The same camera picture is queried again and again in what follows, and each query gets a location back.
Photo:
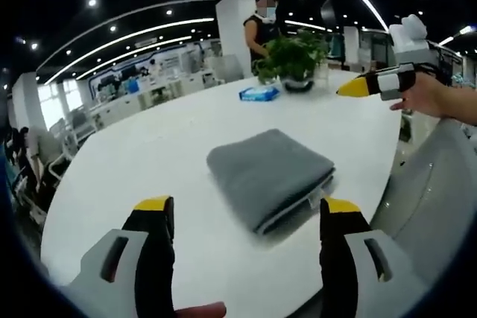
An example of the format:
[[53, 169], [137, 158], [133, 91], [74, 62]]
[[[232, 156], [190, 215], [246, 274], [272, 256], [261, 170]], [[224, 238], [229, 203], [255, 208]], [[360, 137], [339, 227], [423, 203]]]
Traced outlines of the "person's right hand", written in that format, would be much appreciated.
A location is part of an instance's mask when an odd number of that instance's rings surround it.
[[451, 91], [430, 74], [417, 72], [415, 84], [401, 93], [401, 101], [391, 105], [390, 110], [409, 109], [435, 118], [449, 117]]

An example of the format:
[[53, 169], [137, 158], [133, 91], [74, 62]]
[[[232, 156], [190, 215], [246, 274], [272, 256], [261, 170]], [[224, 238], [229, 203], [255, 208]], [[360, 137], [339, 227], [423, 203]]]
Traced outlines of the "person's left hand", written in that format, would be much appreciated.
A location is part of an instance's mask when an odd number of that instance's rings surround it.
[[177, 318], [223, 318], [227, 314], [227, 308], [223, 302], [215, 302], [208, 305], [183, 308], [175, 311]]

